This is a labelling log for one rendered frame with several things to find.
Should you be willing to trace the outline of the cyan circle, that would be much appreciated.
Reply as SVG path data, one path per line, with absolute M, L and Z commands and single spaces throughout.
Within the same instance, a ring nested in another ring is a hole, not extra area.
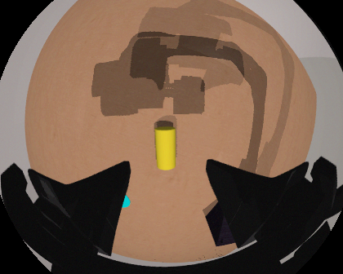
M 128 208 L 129 205 L 130 205 L 130 199 L 127 196 L 125 196 L 125 200 L 123 200 L 122 207 Z

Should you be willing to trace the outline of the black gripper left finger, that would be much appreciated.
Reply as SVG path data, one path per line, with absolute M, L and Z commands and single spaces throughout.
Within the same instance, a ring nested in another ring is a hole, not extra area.
M 28 169 L 35 192 L 67 216 L 100 254 L 112 257 L 117 224 L 128 190 L 131 166 L 122 161 L 76 183 L 58 182 Z

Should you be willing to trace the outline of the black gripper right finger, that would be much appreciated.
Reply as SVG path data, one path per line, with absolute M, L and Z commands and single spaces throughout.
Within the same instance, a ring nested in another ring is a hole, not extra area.
M 273 214 L 286 191 L 308 172 L 309 162 L 277 177 L 260 176 L 207 159 L 211 189 L 224 212 L 237 248 L 256 241 L 253 236 Z

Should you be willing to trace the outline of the yellow cylinder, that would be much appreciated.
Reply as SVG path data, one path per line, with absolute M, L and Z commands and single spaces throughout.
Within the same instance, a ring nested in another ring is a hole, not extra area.
M 176 166 L 175 127 L 160 126 L 155 128 L 156 162 L 161 170 L 170 170 Z

